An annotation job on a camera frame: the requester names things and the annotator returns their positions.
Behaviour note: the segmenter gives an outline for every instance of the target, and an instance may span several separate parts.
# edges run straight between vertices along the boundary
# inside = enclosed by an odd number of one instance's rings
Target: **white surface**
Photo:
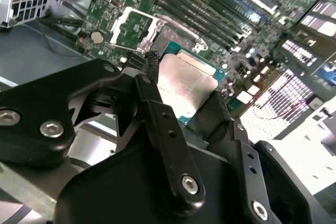
[[[256,95],[259,92],[260,88],[257,86],[252,85],[247,92],[250,93],[251,95]]]
[[[310,142],[297,136],[287,137],[282,141],[270,140],[269,143],[276,148],[312,194],[335,183],[336,158],[332,157],[319,141]]]
[[[247,103],[249,103],[249,102],[253,99],[253,96],[250,95],[249,93],[246,93],[245,91],[242,91],[242,92],[237,96],[237,99],[238,99],[239,101],[241,101],[242,103],[247,104]]]
[[[327,21],[318,29],[318,32],[332,37],[336,34],[336,24]]]

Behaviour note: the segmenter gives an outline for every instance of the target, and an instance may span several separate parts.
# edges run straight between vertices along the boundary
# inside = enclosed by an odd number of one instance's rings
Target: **black metal bracket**
[[[230,117],[219,93],[214,92],[210,96],[191,124],[193,130],[201,132],[203,139],[209,143],[209,151],[227,159],[232,165],[246,221],[288,223],[284,214],[281,213],[281,218],[278,218],[278,209],[274,212],[271,208],[275,197],[285,195],[286,203],[291,203],[289,211],[294,212],[289,217],[290,223],[332,223],[274,147],[264,141],[252,145],[244,127]]]
[[[282,198],[289,205],[293,224],[333,223],[327,212],[271,144],[259,141],[254,145],[254,149],[260,155],[266,181],[272,185],[268,194],[272,198]]]
[[[162,174],[158,183],[164,185],[165,201],[176,214],[192,215],[205,202],[202,179],[174,112],[145,74],[121,74],[116,66],[93,60],[2,92],[0,105],[19,118],[0,126],[0,161],[33,168],[59,165],[75,138],[74,126],[107,112],[117,116],[117,151],[148,136],[153,162]],[[46,135],[40,128],[50,121],[51,134]],[[185,176],[196,184],[184,185]]]
[[[16,112],[19,120],[0,125],[0,160],[30,167],[60,164],[75,138],[73,124],[85,99],[114,85],[119,74],[110,63],[94,60],[1,92],[0,110]],[[60,136],[41,134],[42,124],[50,121],[59,124]]]

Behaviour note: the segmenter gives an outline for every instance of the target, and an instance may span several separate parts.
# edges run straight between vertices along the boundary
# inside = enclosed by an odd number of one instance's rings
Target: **electronic component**
[[[94,31],[91,34],[91,40],[94,44],[101,44],[104,41],[104,35],[100,31]]]
[[[146,52],[158,51],[160,55],[169,56],[162,59],[165,64],[168,59],[169,63],[176,60],[176,70],[183,60],[176,57],[178,52],[172,55],[165,52],[165,48],[174,41],[226,75],[227,79],[219,81],[216,88],[225,89],[226,101],[234,103],[242,91],[256,93],[255,96],[260,92],[257,89],[265,92],[264,88],[275,81],[274,76],[279,77],[279,74],[273,74],[276,63],[285,62],[286,57],[292,57],[291,42],[301,48],[310,47],[306,45],[307,41],[301,41],[297,38],[298,35],[292,34],[293,29],[289,31],[289,27],[299,27],[295,22],[303,21],[307,14],[322,15],[328,22],[334,20],[333,0],[320,0],[323,4],[314,9],[317,1],[319,0],[94,0],[82,31],[90,35],[94,31],[101,31],[104,41],[94,44],[91,40],[85,40],[85,43],[78,41],[78,44],[90,56],[107,59],[119,67],[132,66],[137,69],[143,64],[142,56]],[[305,61],[302,56],[304,54],[299,56],[300,52],[303,50],[294,54]],[[282,56],[281,60],[278,57],[273,61],[278,55]],[[121,62],[121,57],[125,57],[126,61]],[[294,59],[302,64],[300,59],[295,56]],[[319,59],[313,62],[313,66],[318,63],[321,63]],[[308,76],[315,70],[317,68],[312,67],[311,70],[304,69],[301,72]],[[249,82],[254,83],[251,90],[251,87],[246,87]],[[191,106],[185,105],[183,108],[191,111],[187,109]],[[241,115],[243,110],[244,107],[238,105],[232,107],[234,115]],[[186,116],[186,111],[177,115]]]
[[[158,88],[165,104],[187,123],[223,80],[209,62],[171,42],[160,62]]]
[[[245,91],[242,91],[237,96],[237,100],[241,101],[243,104],[248,104],[252,99],[253,99],[253,96]]]

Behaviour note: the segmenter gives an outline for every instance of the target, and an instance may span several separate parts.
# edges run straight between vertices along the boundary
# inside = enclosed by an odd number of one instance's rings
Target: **blue component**
[[[254,7],[248,1],[246,0],[235,0],[235,1],[245,6],[249,11],[258,14],[262,19],[269,21],[269,18],[265,14],[255,10]]]
[[[320,68],[317,75],[330,85],[336,86],[336,70],[326,71],[325,68]]]
[[[198,56],[197,54],[195,54],[194,52],[191,52],[190,50],[181,47],[179,44],[175,43],[175,42],[170,42],[169,45],[167,46],[165,52],[163,53],[162,57],[165,56],[166,54],[175,54],[177,55],[178,52],[180,52],[180,50],[184,50],[186,52],[188,52],[189,54],[191,54],[192,56],[194,56],[195,58],[199,59],[200,61],[208,64],[209,66],[213,67],[216,69],[216,72],[214,74],[214,79],[216,79],[218,81],[218,83],[220,83],[221,81],[224,80],[225,78],[225,73],[218,67],[214,66],[212,63],[210,63],[209,61],[207,61],[206,59]]]

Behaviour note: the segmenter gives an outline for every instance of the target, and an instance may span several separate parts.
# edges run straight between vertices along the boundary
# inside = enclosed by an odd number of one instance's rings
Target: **screw hole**
[[[173,137],[173,138],[177,137],[175,132],[173,132],[173,131],[168,131],[168,134],[169,134],[170,137]]]
[[[166,119],[169,119],[169,118],[170,118],[170,115],[167,114],[167,113],[162,113],[162,116],[163,116],[164,118],[166,118]]]
[[[250,170],[252,173],[257,174],[257,171],[252,166],[250,166]]]
[[[265,214],[265,211],[263,210],[263,208],[261,208],[261,207],[257,207],[257,209],[258,209],[259,213],[261,213],[262,215]]]

